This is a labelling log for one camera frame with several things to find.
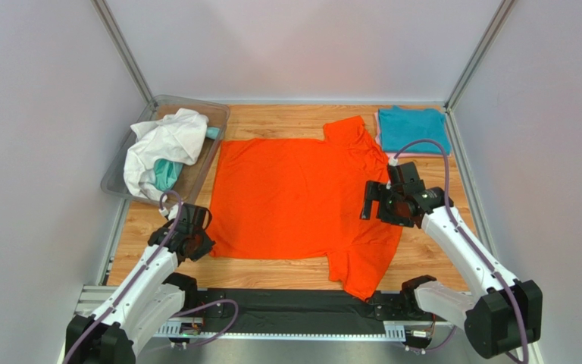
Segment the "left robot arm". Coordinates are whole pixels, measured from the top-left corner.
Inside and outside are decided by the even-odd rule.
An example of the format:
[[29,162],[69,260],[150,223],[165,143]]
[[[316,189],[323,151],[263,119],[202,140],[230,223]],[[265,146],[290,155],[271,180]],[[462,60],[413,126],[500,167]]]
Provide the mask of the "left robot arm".
[[147,246],[122,284],[88,315],[67,326],[65,363],[135,363],[157,330],[185,305],[196,280],[178,274],[186,260],[209,254],[210,211],[188,203],[162,208],[168,221]]

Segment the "orange t-shirt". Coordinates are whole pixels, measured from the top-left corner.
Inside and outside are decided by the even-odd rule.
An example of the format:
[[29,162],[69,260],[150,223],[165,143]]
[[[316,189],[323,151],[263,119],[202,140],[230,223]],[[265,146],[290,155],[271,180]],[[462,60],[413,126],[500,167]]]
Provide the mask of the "orange t-shirt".
[[222,144],[211,195],[213,257],[324,256],[329,278],[367,300],[396,254],[402,229],[360,217],[368,181],[387,182],[387,156],[359,116],[323,126],[322,140]]

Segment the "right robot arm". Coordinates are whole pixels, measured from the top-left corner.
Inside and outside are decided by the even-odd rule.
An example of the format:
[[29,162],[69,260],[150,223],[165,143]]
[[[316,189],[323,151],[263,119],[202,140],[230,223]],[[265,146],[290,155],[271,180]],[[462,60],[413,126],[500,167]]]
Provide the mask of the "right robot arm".
[[470,292],[446,287],[423,275],[406,281],[402,308],[430,313],[462,330],[484,359],[506,355],[530,362],[530,344],[541,336],[543,293],[532,280],[522,281],[502,265],[473,235],[454,206],[447,187],[427,188],[415,163],[387,165],[387,182],[365,184],[361,219],[376,219],[402,228],[419,228],[439,245]]

